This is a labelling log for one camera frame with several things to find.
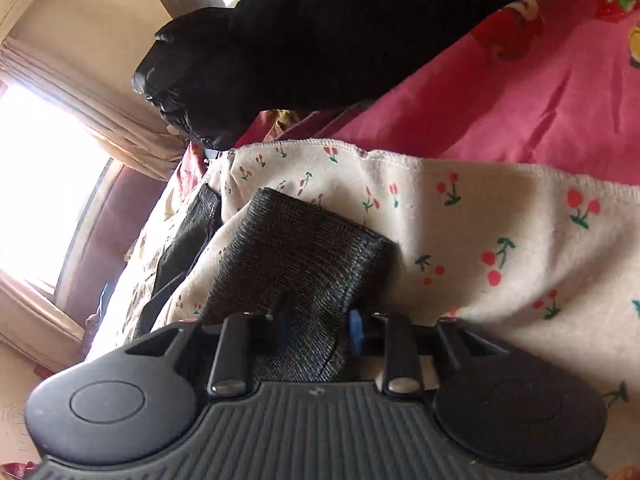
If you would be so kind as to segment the black garment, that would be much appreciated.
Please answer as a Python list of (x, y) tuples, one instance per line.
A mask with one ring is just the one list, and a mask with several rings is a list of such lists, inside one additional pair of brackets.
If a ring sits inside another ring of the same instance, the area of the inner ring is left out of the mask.
[(175, 18), (132, 77), (191, 141), (225, 151), (264, 110), (373, 100), (516, 0), (241, 0)]

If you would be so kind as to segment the white cherry print sheet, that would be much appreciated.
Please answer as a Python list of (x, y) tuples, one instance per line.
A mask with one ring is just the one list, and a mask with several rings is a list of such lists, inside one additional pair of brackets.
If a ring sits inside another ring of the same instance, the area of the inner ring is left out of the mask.
[(594, 460), (639, 474), (639, 178), (420, 159), (341, 142), (258, 143), (214, 157), (198, 190), (221, 229), (157, 326), (195, 318), (250, 200), (273, 188), (393, 240), (390, 302), (416, 322), (477, 322), (588, 379), (608, 426)]

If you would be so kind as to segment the beige curtain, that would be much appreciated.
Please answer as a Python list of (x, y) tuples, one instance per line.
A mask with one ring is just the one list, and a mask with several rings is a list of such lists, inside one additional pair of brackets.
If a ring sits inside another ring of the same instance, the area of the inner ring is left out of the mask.
[(72, 113), (107, 154), (152, 179), (168, 180), (186, 149), (146, 107), (11, 37), (1, 44), (1, 77)]

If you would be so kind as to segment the pink floral bedsheet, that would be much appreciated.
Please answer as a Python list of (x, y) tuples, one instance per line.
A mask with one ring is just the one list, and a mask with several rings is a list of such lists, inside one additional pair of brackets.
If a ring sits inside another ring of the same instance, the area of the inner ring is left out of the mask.
[(365, 212), (521, 200), (568, 211), (639, 198), (639, 0), (521, 0), (367, 108), (248, 134), (203, 176), (233, 208), (270, 186)]

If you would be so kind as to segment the dark grey checked pants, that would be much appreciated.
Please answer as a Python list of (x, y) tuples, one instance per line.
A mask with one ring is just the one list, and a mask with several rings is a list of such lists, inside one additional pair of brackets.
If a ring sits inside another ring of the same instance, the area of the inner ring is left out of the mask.
[(396, 255), (385, 236), (317, 205), (261, 188), (204, 281), (205, 325), (235, 313), (269, 314), (251, 344), (254, 385), (263, 382), (351, 382), (359, 377), (349, 349), (349, 312), (380, 300)]

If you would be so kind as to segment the maroon padded window bench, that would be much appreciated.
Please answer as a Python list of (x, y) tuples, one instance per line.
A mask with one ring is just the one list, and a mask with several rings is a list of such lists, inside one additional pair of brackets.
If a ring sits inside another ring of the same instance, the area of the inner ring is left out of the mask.
[(116, 160), (103, 168), (80, 215), (58, 276), (54, 304), (79, 325), (96, 312), (166, 183)]

